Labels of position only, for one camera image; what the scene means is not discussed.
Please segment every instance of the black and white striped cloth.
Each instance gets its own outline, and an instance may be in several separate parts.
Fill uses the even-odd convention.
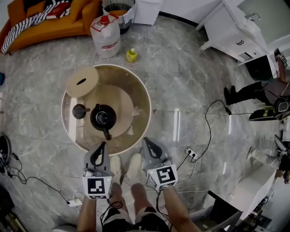
[[[61,1],[57,1],[57,0],[52,0],[52,4],[48,5],[44,12],[36,14],[34,16],[31,16],[21,22],[19,22],[18,24],[16,24],[14,27],[11,28],[11,30],[9,31],[9,33],[7,34],[5,41],[2,45],[2,53],[5,54],[10,45],[13,43],[13,41],[20,35],[21,32],[23,32],[24,30],[26,30],[27,28],[34,26],[34,25],[38,25],[40,23],[42,23],[43,21],[46,20],[46,15],[48,13],[50,13],[57,5],[59,5],[60,3],[64,3],[64,2],[71,2],[71,0],[61,0]],[[69,15],[70,12],[70,8],[67,8],[61,15],[61,17],[64,17],[66,15]]]

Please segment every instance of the red cap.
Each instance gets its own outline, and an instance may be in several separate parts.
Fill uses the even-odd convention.
[[[109,22],[110,22],[109,17],[107,15],[104,15],[101,17],[101,21],[100,21],[101,24],[107,25],[107,24],[109,24]]]

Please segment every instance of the shorts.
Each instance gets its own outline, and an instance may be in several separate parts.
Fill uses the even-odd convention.
[[[103,223],[103,232],[125,232],[131,230],[145,230],[169,232],[169,228],[162,216],[152,207],[140,210],[132,223],[128,212],[123,209],[111,208]]]

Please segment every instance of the black shoe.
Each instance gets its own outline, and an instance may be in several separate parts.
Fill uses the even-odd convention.
[[[233,85],[232,87],[231,87],[231,94],[236,94],[237,92],[236,92],[236,87]]]
[[[227,105],[231,105],[232,104],[231,95],[230,95],[230,92],[228,91],[228,89],[224,88],[223,93],[225,95]]]

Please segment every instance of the shoe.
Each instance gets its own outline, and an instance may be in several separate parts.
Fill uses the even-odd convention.
[[[129,179],[136,178],[137,173],[141,167],[141,163],[142,163],[142,155],[140,153],[133,154],[126,174]]]
[[[236,87],[233,85],[232,87],[231,87],[231,95],[234,95],[234,94],[236,94],[237,92],[236,92]]]
[[[246,159],[249,160],[251,157],[253,157],[253,153],[256,149],[253,147],[250,147],[248,154],[246,155]]]
[[[226,99],[227,105],[228,106],[231,105],[232,104],[232,100],[231,100],[230,92],[228,91],[227,88],[224,88],[223,92],[224,92],[224,95],[225,95],[225,99]]]
[[[114,155],[111,158],[110,167],[111,167],[111,171],[114,173],[113,181],[120,184],[120,178],[122,176],[120,156]]]

